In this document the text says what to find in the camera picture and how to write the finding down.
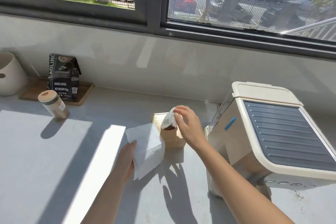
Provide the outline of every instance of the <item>blue tape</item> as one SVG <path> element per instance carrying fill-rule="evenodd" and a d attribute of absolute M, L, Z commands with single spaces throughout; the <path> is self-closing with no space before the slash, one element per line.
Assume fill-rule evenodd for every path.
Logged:
<path fill-rule="evenodd" d="M 229 124 L 226 125 L 226 127 L 225 127 L 225 131 L 228 130 L 228 129 L 232 126 L 232 124 L 233 124 L 235 121 L 236 121 L 236 117 L 233 117 L 233 119 L 229 122 Z"/>

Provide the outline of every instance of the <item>white wall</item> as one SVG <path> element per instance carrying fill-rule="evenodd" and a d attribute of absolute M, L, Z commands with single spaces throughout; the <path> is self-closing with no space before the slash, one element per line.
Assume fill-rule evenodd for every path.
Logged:
<path fill-rule="evenodd" d="M 82 81 L 212 102 L 234 81 L 268 83 L 293 91 L 311 113 L 336 116 L 333 61 L 10 16 L 0 16 L 0 50 L 30 75 L 47 75 L 50 53 L 72 55 Z"/>

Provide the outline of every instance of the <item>white espresso machine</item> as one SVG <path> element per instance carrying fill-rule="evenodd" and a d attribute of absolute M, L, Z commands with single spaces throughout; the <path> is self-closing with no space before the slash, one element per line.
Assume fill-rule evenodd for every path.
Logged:
<path fill-rule="evenodd" d="M 336 183 L 336 151 L 295 95 L 234 82 L 211 124 L 209 143 L 270 198 L 270 187 L 306 190 Z M 221 196 L 207 171 L 209 191 Z"/>

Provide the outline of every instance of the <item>countertop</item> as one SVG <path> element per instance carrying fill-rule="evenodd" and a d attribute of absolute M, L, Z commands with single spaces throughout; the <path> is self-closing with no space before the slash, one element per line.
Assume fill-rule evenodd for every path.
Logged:
<path fill-rule="evenodd" d="M 0 97 L 0 220 L 6 224 L 80 223 L 127 143 L 126 128 L 183 104 L 209 124 L 217 104 L 95 88 L 56 122 L 38 102 Z M 272 201 L 296 223 L 333 223 L 335 185 L 304 192 L 272 189 Z M 127 183 L 116 223 L 236 223 L 208 193 L 206 169 L 186 145 L 169 150 L 140 181 Z"/>

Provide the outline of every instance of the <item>wooden box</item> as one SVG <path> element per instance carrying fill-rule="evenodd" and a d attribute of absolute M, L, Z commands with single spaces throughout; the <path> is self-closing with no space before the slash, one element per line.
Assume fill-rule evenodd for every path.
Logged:
<path fill-rule="evenodd" d="M 168 112 L 153 114 L 152 123 L 155 124 L 158 131 L 160 132 L 160 136 L 162 137 L 163 141 L 165 141 L 166 149 L 183 148 L 186 145 L 186 141 L 183 139 L 178 127 L 174 130 L 161 129 L 161 123 L 167 113 Z"/>
<path fill-rule="evenodd" d="M 27 88 L 19 94 L 19 99 L 38 101 L 37 97 L 39 96 L 39 94 L 47 90 L 47 84 L 48 84 L 47 78 L 34 79 L 27 86 Z M 82 105 L 87 99 L 92 89 L 94 88 L 94 86 L 95 85 L 90 82 L 79 82 L 76 102 L 64 100 L 64 103 L 67 105 L 77 105 L 77 106 Z"/>

